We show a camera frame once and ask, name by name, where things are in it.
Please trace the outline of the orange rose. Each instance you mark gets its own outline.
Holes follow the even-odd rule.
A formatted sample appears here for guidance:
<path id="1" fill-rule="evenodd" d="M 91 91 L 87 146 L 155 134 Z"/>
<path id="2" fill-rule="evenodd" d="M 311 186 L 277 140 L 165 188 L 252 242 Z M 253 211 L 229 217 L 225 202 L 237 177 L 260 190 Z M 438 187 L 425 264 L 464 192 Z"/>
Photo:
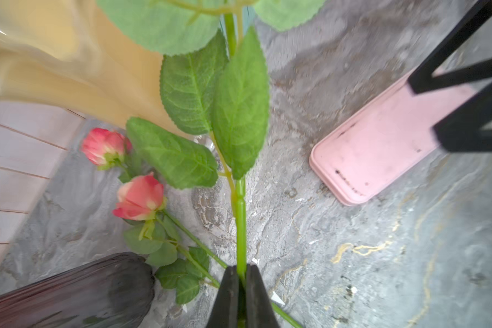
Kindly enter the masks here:
<path id="1" fill-rule="evenodd" d="M 126 123 L 126 137 L 153 174 L 176 189 L 213 187 L 224 177 L 236 226 L 236 265 L 247 260 L 246 176 L 269 130 L 265 56 L 243 12 L 277 31 L 309 21 L 322 1 L 99 1 L 125 36 L 161 53 L 160 98 L 182 135 L 143 118 Z"/>

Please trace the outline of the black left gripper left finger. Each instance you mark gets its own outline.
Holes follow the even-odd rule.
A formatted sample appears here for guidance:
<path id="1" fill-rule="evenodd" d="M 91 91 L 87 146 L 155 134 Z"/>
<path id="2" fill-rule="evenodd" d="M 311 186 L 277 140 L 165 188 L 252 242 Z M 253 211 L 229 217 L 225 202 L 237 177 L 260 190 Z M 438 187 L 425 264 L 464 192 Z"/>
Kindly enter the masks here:
<path id="1" fill-rule="evenodd" d="M 225 269 L 207 328 L 237 328 L 239 322 L 240 278 L 236 266 Z"/>

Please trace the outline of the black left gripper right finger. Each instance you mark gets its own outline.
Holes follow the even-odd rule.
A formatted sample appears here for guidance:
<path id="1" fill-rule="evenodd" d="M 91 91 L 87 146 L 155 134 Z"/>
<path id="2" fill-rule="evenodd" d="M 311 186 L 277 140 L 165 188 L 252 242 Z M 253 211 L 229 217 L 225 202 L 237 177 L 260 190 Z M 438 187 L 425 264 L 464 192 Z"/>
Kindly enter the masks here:
<path id="1" fill-rule="evenodd" d="M 247 328 L 280 328 L 256 265 L 247 265 L 245 310 Z"/>

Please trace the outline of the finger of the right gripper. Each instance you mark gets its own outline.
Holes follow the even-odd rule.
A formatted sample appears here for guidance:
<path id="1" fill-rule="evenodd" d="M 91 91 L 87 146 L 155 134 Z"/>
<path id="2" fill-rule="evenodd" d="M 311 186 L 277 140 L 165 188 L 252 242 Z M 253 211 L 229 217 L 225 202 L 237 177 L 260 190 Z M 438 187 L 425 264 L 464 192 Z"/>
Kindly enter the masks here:
<path id="1" fill-rule="evenodd" d="M 465 68 L 443 72 L 435 71 L 460 46 L 472 37 L 490 18 L 492 0 L 477 1 L 453 30 L 439 43 L 434 51 L 415 69 L 408 78 L 408 84 L 415 94 L 422 94 L 464 83 L 492 78 L 492 58 Z"/>
<path id="2" fill-rule="evenodd" d="M 492 83 L 433 126 L 435 136 L 450 153 L 492 153 Z"/>

